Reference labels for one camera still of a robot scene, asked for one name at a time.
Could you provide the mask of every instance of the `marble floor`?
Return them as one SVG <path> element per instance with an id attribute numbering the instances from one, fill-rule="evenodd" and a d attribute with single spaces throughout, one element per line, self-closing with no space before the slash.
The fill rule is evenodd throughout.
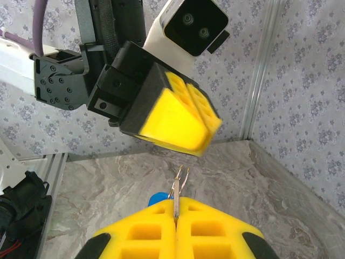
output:
<path id="1" fill-rule="evenodd" d="M 281 259 L 343 259 L 345 219 L 250 141 L 211 146 L 202 158 L 150 153 L 70 162 L 42 258 L 74 258 L 96 230 L 168 191 L 180 165 L 182 193 L 259 228 Z"/>

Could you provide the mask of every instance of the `white camera housing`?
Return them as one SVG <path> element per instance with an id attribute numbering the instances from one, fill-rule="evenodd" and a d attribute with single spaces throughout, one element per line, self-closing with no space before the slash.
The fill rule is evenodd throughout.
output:
<path id="1" fill-rule="evenodd" d="M 182 24 L 184 13 L 191 23 Z M 212 0 L 169 0 L 154 20 L 143 48 L 189 77 L 196 57 L 212 45 L 209 51 L 213 53 L 227 39 L 228 23 L 228 16 Z M 197 32 L 207 27 L 214 29 L 209 38 L 197 38 Z"/>

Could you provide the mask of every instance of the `purple cable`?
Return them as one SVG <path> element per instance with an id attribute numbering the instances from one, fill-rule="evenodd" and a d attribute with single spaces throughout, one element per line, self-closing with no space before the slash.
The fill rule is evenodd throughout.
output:
<path id="1" fill-rule="evenodd" d="M 43 53 L 43 20 L 48 0 L 36 0 L 33 8 L 32 38 L 33 49 L 37 56 L 42 57 Z"/>
<path id="2" fill-rule="evenodd" d="M 0 36 L 6 38 L 6 39 L 10 39 L 16 43 L 19 43 L 20 45 L 23 45 L 24 47 L 27 47 L 29 49 L 34 49 L 33 48 L 33 43 L 27 39 L 23 39 L 23 38 L 20 38 L 20 36 L 18 35 L 15 35 L 15 34 L 12 34 L 12 33 L 9 33 L 9 32 L 3 32 L 1 29 L 0 29 Z"/>

